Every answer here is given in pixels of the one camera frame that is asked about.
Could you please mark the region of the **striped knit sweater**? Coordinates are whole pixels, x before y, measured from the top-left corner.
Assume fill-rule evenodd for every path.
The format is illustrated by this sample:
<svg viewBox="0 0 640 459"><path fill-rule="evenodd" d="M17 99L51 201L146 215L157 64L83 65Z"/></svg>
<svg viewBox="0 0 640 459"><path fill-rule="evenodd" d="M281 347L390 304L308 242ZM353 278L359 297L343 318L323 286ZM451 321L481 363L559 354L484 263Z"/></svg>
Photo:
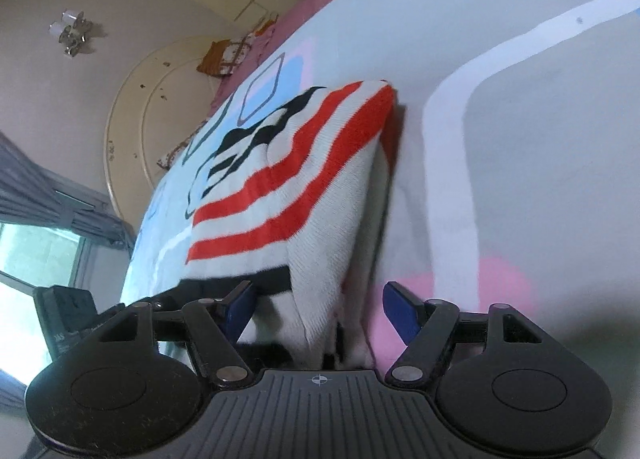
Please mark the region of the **striped knit sweater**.
<svg viewBox="0 0 640 459"><path fill-rule="evenodd" d="M385 81L314 86L247 128L207 164L179 283L223 297L257 289L245 344L277 344L300 368L368 368L363 327L382 227L395 92Z"/></svg>

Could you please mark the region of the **window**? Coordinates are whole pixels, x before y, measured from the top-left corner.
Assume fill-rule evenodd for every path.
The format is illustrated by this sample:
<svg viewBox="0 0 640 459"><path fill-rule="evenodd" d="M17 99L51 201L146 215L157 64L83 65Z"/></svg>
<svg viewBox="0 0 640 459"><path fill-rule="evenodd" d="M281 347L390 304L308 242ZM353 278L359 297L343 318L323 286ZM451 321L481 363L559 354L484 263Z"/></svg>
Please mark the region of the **window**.
<svg viewBox="0 0 640 459"><path fill-rule="evenodd" d="M92 245L71 231L1 225L1 369L27 384L51 358L32 295L38 287L77 288Z"/></svg>

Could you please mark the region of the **grey curtain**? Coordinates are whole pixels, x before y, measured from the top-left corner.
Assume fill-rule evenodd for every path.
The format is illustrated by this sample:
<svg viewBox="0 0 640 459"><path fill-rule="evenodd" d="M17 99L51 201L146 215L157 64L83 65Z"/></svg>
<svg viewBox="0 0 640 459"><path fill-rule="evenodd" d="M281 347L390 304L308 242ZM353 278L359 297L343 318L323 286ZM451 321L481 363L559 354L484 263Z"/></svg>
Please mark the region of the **grey curtain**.
<svg viewBox="0 0 640 459"><path fill-rule="evenodd" d="M127 252L134 249L134 239L122 220L64 192L4 134L1 134L1 222L71 231L97 245Z"/></svg>

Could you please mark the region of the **patterned small pillow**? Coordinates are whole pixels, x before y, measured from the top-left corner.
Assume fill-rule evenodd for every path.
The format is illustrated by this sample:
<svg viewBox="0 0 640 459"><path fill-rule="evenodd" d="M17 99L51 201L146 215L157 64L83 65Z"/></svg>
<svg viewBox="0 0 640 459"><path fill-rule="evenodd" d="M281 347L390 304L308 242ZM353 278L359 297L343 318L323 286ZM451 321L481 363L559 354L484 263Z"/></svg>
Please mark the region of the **patterned small pillow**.
<svg viewBox="0 0 640 459"><path fill-rule="evenodd" d="M157 167L161 168L162 170L168 171L174 165L177 158L190 146L196 134L198 134L198 132L203 129L206 123L207 120L203 120L189 136L182 140L173 149L170 149L169 152L164 153L163 156L160 157L160 159L157 159Z"/></svg>

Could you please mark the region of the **cream round headboard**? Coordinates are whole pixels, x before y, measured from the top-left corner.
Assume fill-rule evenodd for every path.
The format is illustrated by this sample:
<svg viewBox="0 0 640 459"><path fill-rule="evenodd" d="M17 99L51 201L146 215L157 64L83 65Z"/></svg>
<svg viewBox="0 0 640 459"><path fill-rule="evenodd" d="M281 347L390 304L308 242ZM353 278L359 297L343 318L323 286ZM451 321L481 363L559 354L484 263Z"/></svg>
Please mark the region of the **cream round headboard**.
<svg viewBox="0 0 640 459"><path fill-rule="evenodd" d="M214 39L181 39L154 51L118 91L104 135L112 207L133 231L165 170L157 160L192 134L210 112L220 80L196 68Z"/></svg>

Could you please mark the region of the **orange plush pillow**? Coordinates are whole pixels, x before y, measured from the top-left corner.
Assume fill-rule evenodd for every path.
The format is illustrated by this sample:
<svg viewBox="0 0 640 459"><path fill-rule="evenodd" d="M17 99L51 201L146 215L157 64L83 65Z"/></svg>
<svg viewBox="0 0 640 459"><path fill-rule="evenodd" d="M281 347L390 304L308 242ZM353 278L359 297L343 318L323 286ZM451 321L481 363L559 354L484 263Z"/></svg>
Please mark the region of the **orange plush pillow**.
<svg viewBox="0 0 640 459"><path fill-rule="evenodd" d="M214 78L229 77L245 60L255 41L254 34L213 42L196 70Z"/></svg>

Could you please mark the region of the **patterned bed sheet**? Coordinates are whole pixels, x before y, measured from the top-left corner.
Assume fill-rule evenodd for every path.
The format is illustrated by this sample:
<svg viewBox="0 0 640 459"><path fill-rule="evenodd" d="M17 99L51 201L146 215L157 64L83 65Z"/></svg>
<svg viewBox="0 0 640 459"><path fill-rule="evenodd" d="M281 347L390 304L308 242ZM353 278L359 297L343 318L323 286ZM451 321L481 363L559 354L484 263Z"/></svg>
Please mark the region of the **patterned bed sheet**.
<svg viewBox="0 0 640 459"><path fill-rule="evenodd" d="M332 0L224 101L157 186L126 303L180 285L207 164L314 86L395 92L363 327L386 370L396 281L555 335L639 319L639 0Z"/></svg>

